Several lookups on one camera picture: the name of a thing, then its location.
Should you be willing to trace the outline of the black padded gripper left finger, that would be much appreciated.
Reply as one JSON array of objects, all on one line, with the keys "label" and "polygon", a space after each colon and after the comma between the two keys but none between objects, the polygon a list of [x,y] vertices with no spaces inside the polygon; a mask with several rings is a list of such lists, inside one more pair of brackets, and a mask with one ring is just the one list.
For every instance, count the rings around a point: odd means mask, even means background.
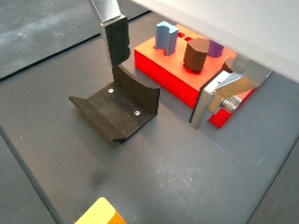
[{"label": "black padded gripper left finger", "polygon": [[117,0],[88,0],[100,24],[100,33],[106,41],[110,66],[129,58],[128,20],[118,9]]}]

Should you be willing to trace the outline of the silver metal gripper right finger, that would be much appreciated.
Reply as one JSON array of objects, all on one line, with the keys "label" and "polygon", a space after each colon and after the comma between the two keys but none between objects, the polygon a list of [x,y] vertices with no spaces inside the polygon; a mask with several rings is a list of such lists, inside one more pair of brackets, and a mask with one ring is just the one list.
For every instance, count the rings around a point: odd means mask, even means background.
[{"label": "silver metal gripper right finger", "polygon": [[221,69],[200,88],[190,113],[190,126],[197,130],[220,109],[233,113],[241,103],[237,94],[256,89],[271,73],[269,68],[241,55],[228,58]]}]

